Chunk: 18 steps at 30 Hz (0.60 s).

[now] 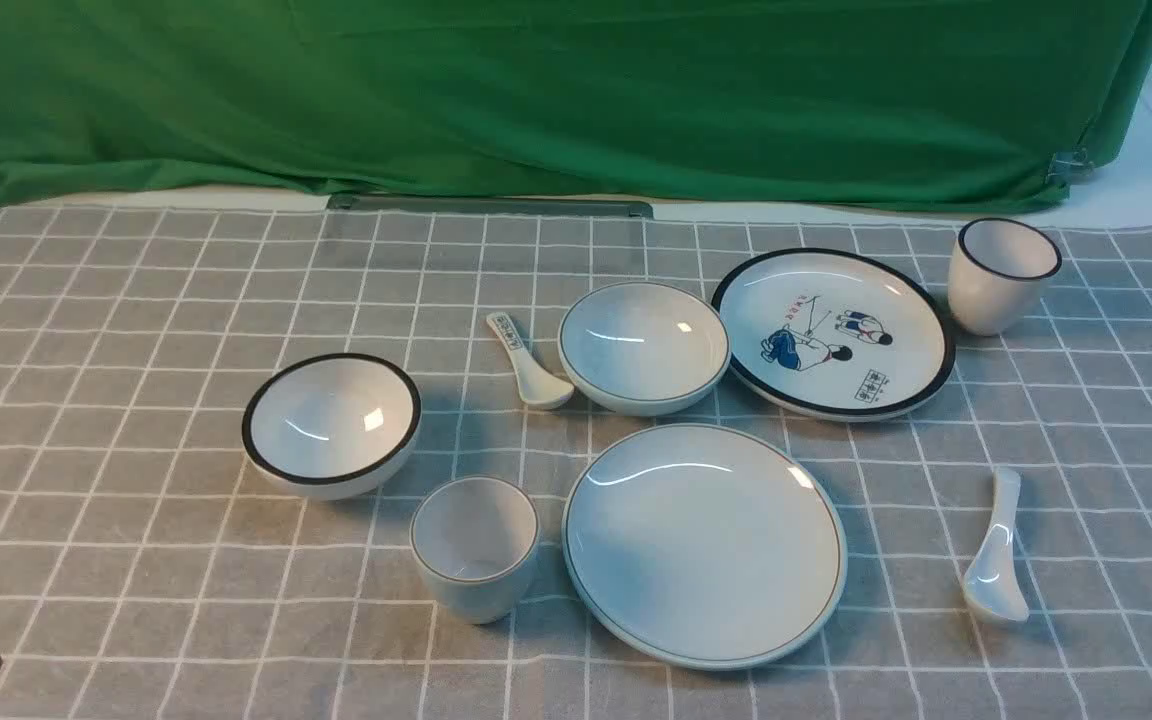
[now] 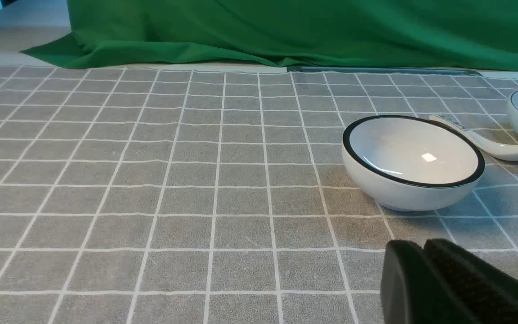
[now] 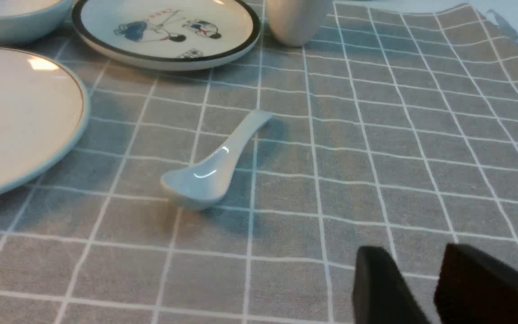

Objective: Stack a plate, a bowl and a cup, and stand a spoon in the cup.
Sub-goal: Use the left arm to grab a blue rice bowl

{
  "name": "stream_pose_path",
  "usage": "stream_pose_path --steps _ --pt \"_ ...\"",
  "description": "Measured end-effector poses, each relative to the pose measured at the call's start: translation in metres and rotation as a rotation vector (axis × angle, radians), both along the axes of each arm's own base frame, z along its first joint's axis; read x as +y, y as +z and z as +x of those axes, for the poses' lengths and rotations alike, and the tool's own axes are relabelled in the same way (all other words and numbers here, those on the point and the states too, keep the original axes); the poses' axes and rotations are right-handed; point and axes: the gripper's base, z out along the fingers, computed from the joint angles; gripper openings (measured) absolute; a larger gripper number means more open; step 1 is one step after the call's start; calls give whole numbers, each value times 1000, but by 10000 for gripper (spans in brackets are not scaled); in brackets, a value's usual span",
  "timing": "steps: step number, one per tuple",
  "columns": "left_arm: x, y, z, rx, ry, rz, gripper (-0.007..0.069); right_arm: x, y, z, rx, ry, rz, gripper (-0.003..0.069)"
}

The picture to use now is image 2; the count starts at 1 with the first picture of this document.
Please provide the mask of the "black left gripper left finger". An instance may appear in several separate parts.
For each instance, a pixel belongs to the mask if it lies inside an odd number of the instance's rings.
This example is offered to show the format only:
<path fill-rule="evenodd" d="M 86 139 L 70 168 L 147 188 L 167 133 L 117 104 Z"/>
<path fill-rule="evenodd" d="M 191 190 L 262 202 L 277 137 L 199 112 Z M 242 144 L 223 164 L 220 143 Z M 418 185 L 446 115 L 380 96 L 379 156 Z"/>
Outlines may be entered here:
<path fill-rule="evenodd" d="M 380 301 L 385 324 L 466 323 L 466 311 L 450 285 L 412 241 L 386 244 Z"/>

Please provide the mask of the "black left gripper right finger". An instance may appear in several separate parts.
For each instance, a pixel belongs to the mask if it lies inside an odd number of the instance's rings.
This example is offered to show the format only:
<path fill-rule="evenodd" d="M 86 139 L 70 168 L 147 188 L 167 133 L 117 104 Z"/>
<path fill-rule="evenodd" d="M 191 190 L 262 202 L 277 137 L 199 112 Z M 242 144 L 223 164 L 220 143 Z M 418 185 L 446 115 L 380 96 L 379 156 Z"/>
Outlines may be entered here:
<path fill-rule="evenodd" d="M 427 240 L 424 252 L 479 322 L 518 324 L 518 279 L 443 238 Z"/>

